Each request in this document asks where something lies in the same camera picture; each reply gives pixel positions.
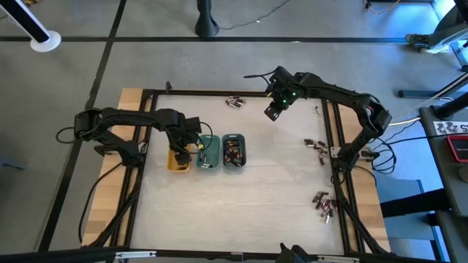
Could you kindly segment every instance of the wooden table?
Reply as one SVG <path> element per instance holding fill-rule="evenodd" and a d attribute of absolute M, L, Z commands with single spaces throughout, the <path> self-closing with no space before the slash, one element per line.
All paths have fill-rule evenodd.
<path fill-rule="evenodd" d="M 138 110 L 143 89 L 139 88 L 124 88 L 121 94 L 119 109 Z M 340 115 L 344 130 L 344 137 L 347 142 L 359 133 L 361 126 L 358 123 L 355 113 L 347 107 L 340 107 Z M 146 110 L 149 110 L 149 103 L 146 105 Z M 335 125 L 333 111 L 330 110 L 330 119 L 332 125 L 332 134 L 334 142 L 338 142 L 338 133 Z M 135 128 L 132 126 L 114 126 L 113 133 L 122 137 L 125 140 L 131 140 Z M 145 128 L 140 131 L 140 138 L 143 138 Z M 121 161 L 120 156 L 112 154 L 104 158 L 101 175 L 107 172 Z M 359 161 L 358 165 L 371 169 L 370 163 Z M 94 241 L 99 233 L 105 228 L 111 218 L 115 215 L 118 199 L 121 193 L 122 182 L 124 179 L 125 167 L 119 167 L 112 172 L 112 175 L 105 178 L 98 186 L 91 203 L 91 209 L 86 224 L 85 234 L 83 236 L 83 244 L 89 244 Z M 135 180 L 135 174 L 132 175 L 129 188 L 132 187 L 132 182 Z M 377 196 L 373 177 L 364 170 L 355 168 L 352 171 L 352 181 L 355 189 L 355 198 L 358 206 L 359 216 L 362 222 L 366 225 L 371 235 L 377 242 L 387 251 L 390 251 L 390 246 L 385 231 L 385 225 L 380 211 L 380 201 Z M 121 229 L 117 239 L 117 244 L 124 244 L 124 235 L 127 230 L 127 216 L 121 224 Z M 356 234 L 352 222 L 347 220 L 348 232 L 350 233 L 350 245 L 354 251 L 357 250 Z"/>

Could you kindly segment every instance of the white stand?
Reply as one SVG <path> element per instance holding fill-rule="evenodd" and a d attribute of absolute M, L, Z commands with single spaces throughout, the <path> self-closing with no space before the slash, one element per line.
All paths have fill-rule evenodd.
<path fill-rule="evenodd" d="M 55 31 L 48 31 L 50 39 L 43 43 L 38 43 L 36 40 L 31 39 L 31 48 L 37 52 L 49 52 L 60 45 L 61 36 Z"/>

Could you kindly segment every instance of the gray concrete floor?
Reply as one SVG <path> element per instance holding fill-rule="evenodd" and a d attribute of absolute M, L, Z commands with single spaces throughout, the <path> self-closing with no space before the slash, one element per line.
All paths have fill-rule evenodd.
<path fill-rule="evenodd" d="M 249 21 L 280 0 L 216 0 L 214 16 L 221 26 Z M 46 27 L 64 36 L 109 34 L 118 0 L 44 0 L 31 11 Z M 383 9 L 388 4 L 374 4 Z M 195 1 L 129 0 L 118 36 L 194 36 Z M 403 37 L 429 33 L 437 17 L 429 4 L 400 4 L 384 15 L 362 8 L 361 0 L 292 0 L 272 16 L 250 26 L 220 31 L 232 37 Z M 23 33 L 7 20 L 0 36 Z M 26 42 L 0 42 L 0 153 L 28 169 L 0 169 L 0 254 L 33 251 L 42 234 L 68 146 L 54 135 L 71 126 L 91 89 L 105 43 L 63 43 L 39 54 Z M 370 92 L 393 113 L 410 110 L 417 99 L 398 99 L 399 89 L 439 90 L 461 73 L 452 53 L 419 54 L 403 45 L 338 43 L 115 43 L 97 96 L 97 107 L 115 107 L 124 87 L 162 88 L 169 80 L 180 89 L 263 91 L 259 80 L 242 76 L 276 66 L 310 71 L 341 87 Z M 400 128 L 390 128 L 387 134 Z M 398 138 L 421 136 L 419 124 Z M 77 248 L 77 225 L 86 195 L 102 159 L 84 143 L 58 222 L 51 249 Z M 421 179 L 426 191 L 440 188 L 426 141 L 395 145 L 399 158 L 395 178 Z"/>

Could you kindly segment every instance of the desk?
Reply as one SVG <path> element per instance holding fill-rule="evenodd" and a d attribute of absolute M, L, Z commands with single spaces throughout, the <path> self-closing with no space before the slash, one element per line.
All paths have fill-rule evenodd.
<path fill-rule="evenodd" d="M 140 108 L 142 92 L 143 90 L 141 89 L 125 88 L 122 92 L 118 107 L 126 110 L 138 110 Z M 146 102 L 146 110 L 149 110 L 149 105 L 150 102 Z M 359 126 L 358 120 L 351 109 L 340 107 L 339 112 L 343 120 L 342 126 L 345 140 L 350 142 L 361 130 L 361 127 Z M 334 142 L 338 142 L 336 122 L 332 111 L 329 118 L 333 124 L 332 134 L 336 138 Z M 113 127 L 113 133 L 124 138 L 125 140 L 131 140 L 134 137 L 134 130 L 134 127 Z M 134 137 L 133 139 L 141 140 L 141 138 L 145 136 L 145 133 L 146 129 L 141 129 L 137 138 Z M 114 154 L 106 156 L 103 161 L 101 174 L 108 171 L 111 167 L 115 166 L 119 162 L 120 157 L 118 155 Z M 360 161 L 359 165 L 370 169 L 370 163 Z M 83 236 L 83 244 L 92 242 L 113 217 L 121 194 L 124 173 L 125 168 L 119 167 L 113 171 L 112 175 L 109 175 L 108 178 L 104 179 L 97 186 L 96 193 L 91 203 L 91 210 L 88 217 L 88 223 L 86 224 L 85 234 Z M 136 172 L 132 172 L 129 180 L 129 187 L 131 187 L 131 185 L 134 183 L 136 177 Z M 374 238 L 379 242 L 379 244 L 384 249 L 389 251 L 390 246 L 388 244 L 388 239 L 385 232 L 383 217 L 380 212 L 380 202 L 378 200 L 377 190 L 374 185 L 373 177 L 370 176 L 366 171 L 354 169 L 352 171 L 352 181 L 354 183 L 355 198 L 361 220 L 366 225 L 370 233 L 374 236 Z M 132 227 L 127 227 L 128 219 L 129 216 L 127 215 L 122 221 L 118 237 L 116 237 L 117 245 L 123 245 L 129 242 L 128 235 L 127 238 L 125 238 L 126 234 L 132 231 Z M 347 221 L 347 226 L 351 248 L 356 251 L 358 247 L 356 243 L 356 235 L 354 233 L 352 223 L 349 220 Z"/>

